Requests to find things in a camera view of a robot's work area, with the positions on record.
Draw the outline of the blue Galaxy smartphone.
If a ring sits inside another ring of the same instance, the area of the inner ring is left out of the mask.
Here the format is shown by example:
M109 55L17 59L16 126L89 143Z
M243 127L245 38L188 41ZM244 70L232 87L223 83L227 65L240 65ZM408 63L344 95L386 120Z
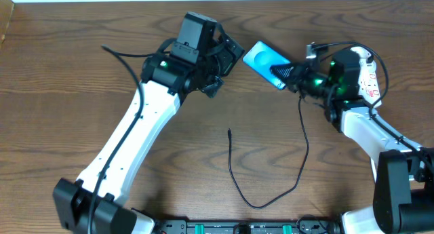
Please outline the blue Galaxy smartphone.
M271 66L289 64L290 61L262 41L258 41L243 57L243 62L278 90L285 84L271 72Z

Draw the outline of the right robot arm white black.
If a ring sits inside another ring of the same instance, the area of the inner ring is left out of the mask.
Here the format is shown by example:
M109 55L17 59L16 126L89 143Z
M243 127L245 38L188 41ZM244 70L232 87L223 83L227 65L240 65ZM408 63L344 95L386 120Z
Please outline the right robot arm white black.
M373 53L353 46L336 52L330 72L319 72L310 51L306 62L270 67L292 92L323 100L326 119L370 157L372 205L345 212L342 233L419 233L433 230L433 149L406 138L378 114L381 95Z

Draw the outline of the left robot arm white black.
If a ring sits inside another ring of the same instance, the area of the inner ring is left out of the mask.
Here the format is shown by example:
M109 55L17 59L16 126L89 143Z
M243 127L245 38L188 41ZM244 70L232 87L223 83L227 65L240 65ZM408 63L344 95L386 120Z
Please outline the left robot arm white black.
M176 38L143 56L134 97L115 131L75 181L53 191L62 228L73 233L152 233L156 221L125 208L154 141L194 91L214 97L243 48L217 20L188 12Z

